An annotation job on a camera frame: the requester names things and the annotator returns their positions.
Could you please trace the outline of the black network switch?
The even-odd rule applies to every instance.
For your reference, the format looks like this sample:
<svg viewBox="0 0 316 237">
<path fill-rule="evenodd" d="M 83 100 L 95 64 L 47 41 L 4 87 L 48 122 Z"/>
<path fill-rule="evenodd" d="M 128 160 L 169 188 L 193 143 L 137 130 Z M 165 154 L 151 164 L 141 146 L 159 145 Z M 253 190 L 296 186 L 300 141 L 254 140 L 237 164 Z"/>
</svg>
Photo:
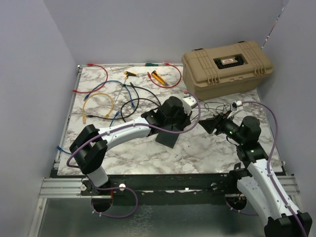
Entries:
<svg viewBox="0 0 316 237">
<path fill-rule="evenodd" d="M 161 145 L 164 145 L 166 147 L 169 147 L 171 149 L 174 148 L 177 140 L 178 140 L 179 134 L 173 134 L 173 133 L 167 133 L 167 132 L 159 132 L 155 141 Z"/>
</svg>

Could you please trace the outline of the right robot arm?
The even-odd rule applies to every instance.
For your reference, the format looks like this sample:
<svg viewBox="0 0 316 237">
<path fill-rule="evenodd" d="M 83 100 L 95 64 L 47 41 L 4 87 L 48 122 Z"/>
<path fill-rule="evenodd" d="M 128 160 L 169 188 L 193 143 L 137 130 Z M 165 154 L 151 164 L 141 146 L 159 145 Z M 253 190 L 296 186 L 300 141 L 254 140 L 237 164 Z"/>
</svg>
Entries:
<svg viewBox="0 0 316 237">
<path fill-rule="evenodd" d="M 235 176 L 227 180 L 227 188 L 244 194 L 262 220 L 265 236 L 308 236 L 312 218 L 292 201 L 274 173 L 259 143 L 259 120 L 246 116 L 237 125 L 228 114 L 219 114 L 199 124 L 207 133 L 225 134 L 237 143 L 237 156 L 245 168 L 234 172 Z"/>
</svg>

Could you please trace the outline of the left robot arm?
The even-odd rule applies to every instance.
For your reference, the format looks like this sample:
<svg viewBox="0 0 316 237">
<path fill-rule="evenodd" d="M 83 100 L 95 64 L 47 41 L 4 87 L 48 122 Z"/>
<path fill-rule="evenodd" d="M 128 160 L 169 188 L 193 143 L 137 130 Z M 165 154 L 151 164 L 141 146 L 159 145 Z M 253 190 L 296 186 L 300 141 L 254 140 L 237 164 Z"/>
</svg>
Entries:
<svg viewBox="0 0 316 237">
<path fill-rule="evenodd" d="M 92 181 L 92 189 L 103 195 L 109 189 L 109 178 L 102 167 L 106 151 L 154 134 L 178 135 L 191 124 L 191 114 L 192 107 L 184 98 L 171 96 L 157 109 L 130 122 L 102 129 L 87 125 L 71 144 L 70 152 L 82 174 Z"/>
</svg>

